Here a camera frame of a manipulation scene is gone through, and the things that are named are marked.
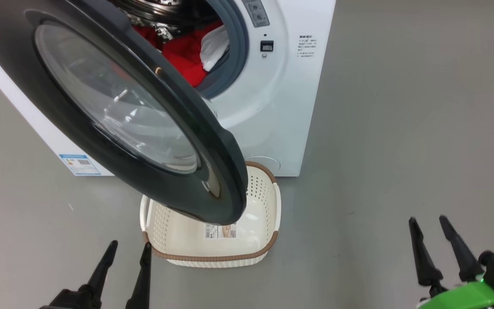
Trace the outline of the dark grey round glass door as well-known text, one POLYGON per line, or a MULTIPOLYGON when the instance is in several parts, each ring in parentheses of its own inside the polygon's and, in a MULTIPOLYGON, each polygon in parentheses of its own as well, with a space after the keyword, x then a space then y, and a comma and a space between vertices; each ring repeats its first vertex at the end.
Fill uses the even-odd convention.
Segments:
POLYGON ((235 137, 108 0, 0 0, 0 66, 72 142, 147 197, 210 224, 244 213, 235 137))

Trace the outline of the paper label inside basket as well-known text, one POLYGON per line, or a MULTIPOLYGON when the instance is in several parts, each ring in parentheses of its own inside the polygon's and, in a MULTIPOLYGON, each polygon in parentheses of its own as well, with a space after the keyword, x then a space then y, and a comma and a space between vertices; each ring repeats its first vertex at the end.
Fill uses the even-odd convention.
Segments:
POLYGON ((211 225, 204 227, 204 239, 235 239, 237 238, 237 223, 231 225, 211 225))

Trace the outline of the red garment with white stripes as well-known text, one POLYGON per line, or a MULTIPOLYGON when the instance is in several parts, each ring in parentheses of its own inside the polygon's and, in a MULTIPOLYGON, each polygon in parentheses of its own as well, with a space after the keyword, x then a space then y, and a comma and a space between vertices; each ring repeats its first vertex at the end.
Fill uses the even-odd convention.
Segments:
POLYGON ((154 28, 133 26, 160 51, 181 75, 197 87, 229 49, 229 37, 221 20, 163 43, 154 28))

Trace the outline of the steel perforated washer drum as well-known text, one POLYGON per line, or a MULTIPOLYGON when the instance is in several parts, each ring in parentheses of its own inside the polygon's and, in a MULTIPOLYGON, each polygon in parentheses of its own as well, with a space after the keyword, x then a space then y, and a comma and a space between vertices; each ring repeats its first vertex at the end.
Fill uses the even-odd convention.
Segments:
POLYGON ((133 26, 156 31, 163 41, 181 37, 219 19, 207 0, 108 0, 133 26))

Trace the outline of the blue white energy sticker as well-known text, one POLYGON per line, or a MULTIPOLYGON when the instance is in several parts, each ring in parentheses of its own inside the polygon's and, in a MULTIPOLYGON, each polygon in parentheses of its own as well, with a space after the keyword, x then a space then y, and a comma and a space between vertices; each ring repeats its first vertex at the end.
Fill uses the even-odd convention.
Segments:
POLYGON ((100 171, 83 154, 59 154, 64 164, 75 176, 101 176, 100 171))

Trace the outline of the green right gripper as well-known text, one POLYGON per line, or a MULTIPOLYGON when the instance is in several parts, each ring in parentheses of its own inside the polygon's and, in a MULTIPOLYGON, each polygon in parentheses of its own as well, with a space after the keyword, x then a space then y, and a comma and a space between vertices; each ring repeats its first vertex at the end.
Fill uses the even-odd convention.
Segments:
POLYGON ((459 266, 462 282, 472 282, 447 290, 441 285, 443 274, 435 267, 416 218, 409 219, 414 264, 420 286, 429 288, 430 299, 418 303, 418 309, 494 309, 494 289, 478 280, 484 273, 482 266, 455 230, 447 216, 439 217, 445 238, 450 242, 459 266))

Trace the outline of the cream basket with brown rim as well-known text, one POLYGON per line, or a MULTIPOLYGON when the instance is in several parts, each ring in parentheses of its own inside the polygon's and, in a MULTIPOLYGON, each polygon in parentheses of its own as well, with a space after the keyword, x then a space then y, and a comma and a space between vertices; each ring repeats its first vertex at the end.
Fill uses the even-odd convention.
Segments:
POLYGON ((269 253, 280 231, 282 196, 273 173, 254 162, 248 171, 247 207, 237 221, 237 238, 204 239, 206 223, 190 219, 147 196, 139 220, 155 256, 196 268, 233 268, 257 264, 269 253))

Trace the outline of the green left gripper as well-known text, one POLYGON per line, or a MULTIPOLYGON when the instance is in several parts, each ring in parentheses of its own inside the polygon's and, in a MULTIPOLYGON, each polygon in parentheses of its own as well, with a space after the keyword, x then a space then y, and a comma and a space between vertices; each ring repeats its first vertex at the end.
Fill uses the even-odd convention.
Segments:
MULTIPOLYGON (((90 276, 87 285, 78 290, 63 289, 48 304, 39 309, 100 309, 101 295, 109 268, 114 262, 118 241, 112 240, 90 276)), ((140 272, 132 296, 126 303, 126 309, 149 309, 151 291, 151 243, 146 242, 140 258, 140 272)))

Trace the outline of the round white filter cover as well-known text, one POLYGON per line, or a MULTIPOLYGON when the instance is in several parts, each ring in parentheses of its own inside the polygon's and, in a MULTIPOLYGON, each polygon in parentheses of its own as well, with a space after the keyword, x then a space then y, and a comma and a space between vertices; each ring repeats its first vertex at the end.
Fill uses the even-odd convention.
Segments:
POLYGON ((267 156, 250 156, 245 158, 246 161, 254 162, 266 167, 271 172, 280 170, 281 164, 277 160, 267 156))

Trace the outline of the white front-load washing machine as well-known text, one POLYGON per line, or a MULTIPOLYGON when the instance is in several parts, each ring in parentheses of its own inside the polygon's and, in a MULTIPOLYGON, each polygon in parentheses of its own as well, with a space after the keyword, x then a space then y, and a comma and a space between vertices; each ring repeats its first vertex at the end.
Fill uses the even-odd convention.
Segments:
MULTIPOLYGON (((336 0, 207 2, 225 25, 229 49, 196 90, 235 135, 244 158, 271 157, 281 164, 274 175, 298 176, 336 0), (274 51, 261 52, 263 40, 273 40, 274 51)), ((63 4, 63 0, 0 0, 0 55, 5 61, 25 58, 25 41, 14 39, 20 22, 12 18, 19 15, 20 4, 29 3, 63 4)), ((0 90, 57 156, 88 156, 26 98, 1 66, 0 90)), ((88 158, 101 176, 111 176, 88 158)))

